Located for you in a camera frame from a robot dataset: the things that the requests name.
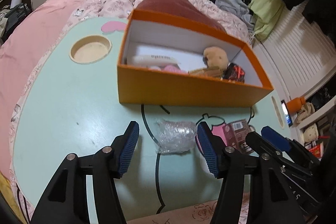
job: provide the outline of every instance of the light green table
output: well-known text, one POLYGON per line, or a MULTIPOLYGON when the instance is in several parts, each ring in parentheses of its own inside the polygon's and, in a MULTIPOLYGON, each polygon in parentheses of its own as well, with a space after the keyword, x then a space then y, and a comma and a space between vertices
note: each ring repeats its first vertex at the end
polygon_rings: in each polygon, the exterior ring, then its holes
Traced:
MULTIPOLYGON (((167 106, 168 114, 160 106, 145 105, 142 109, 141 105, 119 104, 116 62, 122 32, 106 35, 112 42, 112 50, 97 63, 79 65, 68 56, 75 41, 102 34, 101 26, 110 20, 95 18, 76 25, 56 47, 35 80, 21 113, 14 144, 13 162, 20 189, 36 206, 68 153, 78 156, 95 153, 123 134, 133 120, 140 126, 138 145, 128 173, 116 181, 127 220, 153 215, 161 207, 156 188, 158 163, 158 181, 165 203, 162 212, 216 199, 221 181, 202 170, 198 149, 183 155, 164 155, 157 161, 156 147, 144 118, 155 135, 159 118, 193 122, 204 119, 211 126, 222 123, 223 119, 225 122, 248 119, 250 109, 167 106)), ((255 117, 250 124, 257 132, 269 125, 290 137, 287 125, 280 128, 271 96, 280 106, 278 94, 273 91, 254 106, 255 117)), ((88 177, 88 184, 90 219, 97 223, 92 177, 88 177)))

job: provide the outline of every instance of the pink bed sheet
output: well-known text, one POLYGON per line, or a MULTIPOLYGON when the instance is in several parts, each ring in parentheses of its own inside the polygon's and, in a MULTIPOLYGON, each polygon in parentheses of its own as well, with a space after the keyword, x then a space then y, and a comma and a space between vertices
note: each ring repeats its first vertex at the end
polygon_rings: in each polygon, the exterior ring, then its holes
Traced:
POLYGON ((55 43, 71 12, 85 0, 48 0, 31 13, 0 49, 0 171, 9 178, 9 125, 29 75, 55 43))

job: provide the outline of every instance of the screw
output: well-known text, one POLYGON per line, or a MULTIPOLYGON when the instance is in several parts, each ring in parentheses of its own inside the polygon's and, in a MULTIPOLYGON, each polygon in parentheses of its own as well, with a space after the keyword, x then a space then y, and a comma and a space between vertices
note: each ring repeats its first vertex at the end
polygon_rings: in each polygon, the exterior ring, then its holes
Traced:
POLYGON ((264 160, 269 160, 269 155, 266 154, 266 153, 262 153, 261 157, 262 157, 264 160))
POLYGON ((67 160, 73 160, 76 157, 74 153, 68 154, 67 155, 67 160))
POLYGON ((104 148, 103 148, 103 152, 104 153, 110 153, 112 151, 112 148, 110 147, 110 146, 105 146, 104 148))
POLYGON ((232 153, 232 152, 234 152, 234 148, 232 147, 232 146, 227 146, 226 148, 225 148, 225 151, 226 152, 228 152, 228 153, 232 153))

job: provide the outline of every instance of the beige cup holder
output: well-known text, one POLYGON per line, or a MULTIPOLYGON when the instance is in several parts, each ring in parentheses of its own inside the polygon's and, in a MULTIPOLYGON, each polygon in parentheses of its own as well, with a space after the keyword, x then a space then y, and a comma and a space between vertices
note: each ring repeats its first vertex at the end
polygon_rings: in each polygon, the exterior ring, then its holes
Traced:
POLYGON ((78 40, 72 47, 69 56, 79 64, 97 62, 107 56, 112 48, 111 42, 101 35, 90 35, 78 40))

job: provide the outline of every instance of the yellow fabric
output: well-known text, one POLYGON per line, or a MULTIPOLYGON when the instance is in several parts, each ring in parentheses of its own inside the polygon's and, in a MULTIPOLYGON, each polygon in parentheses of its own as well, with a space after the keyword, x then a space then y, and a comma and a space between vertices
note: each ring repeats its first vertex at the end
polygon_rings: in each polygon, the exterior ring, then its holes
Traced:
POLYGON ((285 6, 282 0, 252 0, 249 8, 253 11, 256 23, 255 37, 263 41, 273 30, 285 6))
POLYGON ((17 205, 12 190, 11 185, 9 181, 2 175, 0 172, 0 191, 2 195, 4 196, 5 200, 7 201, 8 205, 12 208, 13 212, 16 214, 16 216, 21 220, 22 223, 26 223, 26 220, 19 209, 19 206, 17 205))

